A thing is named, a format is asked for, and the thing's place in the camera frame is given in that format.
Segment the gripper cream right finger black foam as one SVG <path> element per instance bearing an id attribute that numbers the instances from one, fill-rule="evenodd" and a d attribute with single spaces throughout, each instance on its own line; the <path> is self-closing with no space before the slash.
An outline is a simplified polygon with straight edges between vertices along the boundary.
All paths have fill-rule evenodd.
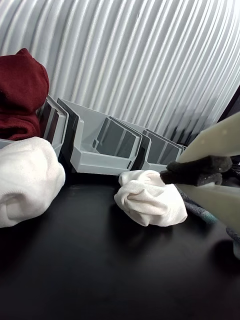
<path id="1" fill-rule="evenodd" d="M 240 233 L 240 189 L 224 186 L 220 173 L 185 173 L 171 171 L 160 173 L 166 184 L 176 185 L 192 201 L 209 211 L 213 216 Z"/>

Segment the gripper cream left finger black foam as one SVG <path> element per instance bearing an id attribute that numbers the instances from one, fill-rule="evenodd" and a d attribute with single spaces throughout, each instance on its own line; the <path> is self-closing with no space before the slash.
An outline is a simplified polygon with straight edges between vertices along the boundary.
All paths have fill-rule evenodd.
<path id="1" fill-rule="evenodd" d="M 173 173 L 217 173 L 230 166 L 227 158 L 240 154 L 240 113 L 203 130 L 177 161 L 167 165 Z"/>

